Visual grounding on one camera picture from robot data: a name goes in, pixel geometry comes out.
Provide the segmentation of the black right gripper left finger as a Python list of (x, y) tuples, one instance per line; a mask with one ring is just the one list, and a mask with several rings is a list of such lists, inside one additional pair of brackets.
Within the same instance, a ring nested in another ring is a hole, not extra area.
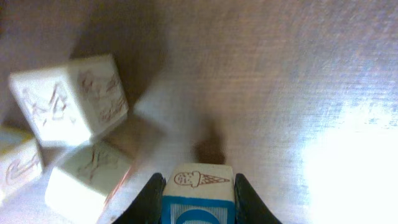
[(155, 173), (113, 224), (159, 224), (162, 216), (162, 193), (166, 180)]

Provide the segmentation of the blue letter D block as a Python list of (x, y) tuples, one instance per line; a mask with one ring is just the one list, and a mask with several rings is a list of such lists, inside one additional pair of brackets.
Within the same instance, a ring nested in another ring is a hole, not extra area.
[(186, 163), (175, 167), (162, 195), (162, 223), (235, 223), (233, 168)]

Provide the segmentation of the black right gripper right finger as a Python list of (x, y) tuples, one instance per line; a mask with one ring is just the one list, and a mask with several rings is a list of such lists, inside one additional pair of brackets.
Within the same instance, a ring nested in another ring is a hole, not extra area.
[(282, 222), (268, 209), (244, 174), (236, 174), (234, 194), (235, 223), (282, 224)]

